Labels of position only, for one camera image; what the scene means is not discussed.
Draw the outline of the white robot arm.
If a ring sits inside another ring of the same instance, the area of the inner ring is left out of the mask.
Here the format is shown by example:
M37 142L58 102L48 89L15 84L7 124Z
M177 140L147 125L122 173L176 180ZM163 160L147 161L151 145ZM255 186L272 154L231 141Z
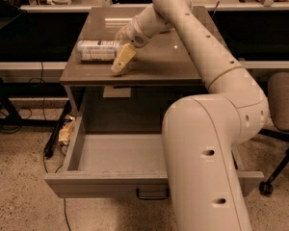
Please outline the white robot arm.
M174 102L162 125L164 157L177 231L252 231L232 158L267 121L266 95L248 71L193 15L189 0L152 0L118 32L112 70L172 27L207 92Z

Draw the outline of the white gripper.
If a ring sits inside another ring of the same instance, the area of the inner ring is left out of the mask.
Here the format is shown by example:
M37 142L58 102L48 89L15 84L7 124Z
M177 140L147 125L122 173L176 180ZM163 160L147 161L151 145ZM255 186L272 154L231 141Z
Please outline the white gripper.
M127 64L136 55L136 48L142 48L148 44L148 32L146 26L138 16L135 16L119 31L117 31L115 40L122 45L112 65L112 71L115 74L121 74Z

